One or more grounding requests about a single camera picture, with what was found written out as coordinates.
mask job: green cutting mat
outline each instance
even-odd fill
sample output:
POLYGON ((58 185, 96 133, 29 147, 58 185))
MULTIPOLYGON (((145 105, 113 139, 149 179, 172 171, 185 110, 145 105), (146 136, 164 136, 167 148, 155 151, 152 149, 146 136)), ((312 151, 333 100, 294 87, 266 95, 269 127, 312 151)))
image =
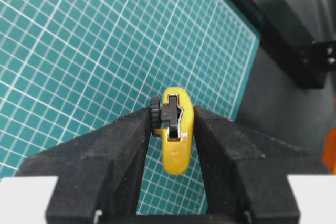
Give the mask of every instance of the green cutting mat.
MULTIPOLYGON (((259 35, 228 3, 0 0, 0 178, 169 86, 234 120, 259 35)), ((151 138, 138 213, 204 212, 195 144, 179 176, 162 170, 160 150, 151 138)))

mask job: orange object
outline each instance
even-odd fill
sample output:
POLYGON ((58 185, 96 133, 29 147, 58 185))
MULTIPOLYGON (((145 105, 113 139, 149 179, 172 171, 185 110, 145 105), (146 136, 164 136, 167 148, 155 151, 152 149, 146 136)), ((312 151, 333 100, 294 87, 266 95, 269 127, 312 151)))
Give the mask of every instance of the orange object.
POLYGON ((324 146, 323 162, 332 174, 336 174, 336 128, 328 131, 324 146))

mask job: black surface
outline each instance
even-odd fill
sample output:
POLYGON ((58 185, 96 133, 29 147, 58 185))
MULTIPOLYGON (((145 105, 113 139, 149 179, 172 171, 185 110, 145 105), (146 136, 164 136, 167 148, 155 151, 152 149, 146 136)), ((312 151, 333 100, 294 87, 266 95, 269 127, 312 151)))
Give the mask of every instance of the black surface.
POLYGON ((147 152, 149 109, 26 159, 16 176, 58 176, 46 211, 49 224, 92 223, 135 215, 147 152))
POLYGON ((288 174, 328 174, 320 158, 195 106, 195 139, 210 214, 298 223, 288 174))

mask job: black metal bracket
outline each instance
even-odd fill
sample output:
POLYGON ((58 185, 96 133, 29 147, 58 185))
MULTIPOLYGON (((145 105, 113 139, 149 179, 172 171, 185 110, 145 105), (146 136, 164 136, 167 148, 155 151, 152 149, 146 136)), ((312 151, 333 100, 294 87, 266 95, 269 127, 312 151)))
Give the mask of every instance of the black metal bracket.
POLYGON ((298 48, 302 62, 315 71, 336 71, 336 41, 298 48))
POLYGON ((261 33, 261 45, 301 88, 323 88, 335 71, 334 42, 314 38, 285 0, 231 0, 261 33))
POLYGON ((297 224, 286 176, 327 174, 322 161, 198 106, 194 111, 207 215, 135 215, 151 135, 147 108, 29 157, 16 176, 58 176, 48 224, 92 224, 96 210, 100 224, 297 224))

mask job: yellow plastic object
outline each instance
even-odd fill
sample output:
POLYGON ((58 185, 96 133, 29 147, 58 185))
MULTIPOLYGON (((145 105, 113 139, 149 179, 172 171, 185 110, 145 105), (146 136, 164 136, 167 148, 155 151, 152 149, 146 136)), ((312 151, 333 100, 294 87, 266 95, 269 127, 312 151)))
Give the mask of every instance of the yellow plastic object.
POLYGON ((167 88, 163 92, 163 105, 167 105, 169 95, 178 95, 178 106, 182 109, 180 138, 169 139, 168 129, 157 129, 155 133, 162 139, 162 164, 167 173, 180 174, 187 170, 190 162, 194 132, 194 107, 184 89, 167 88))

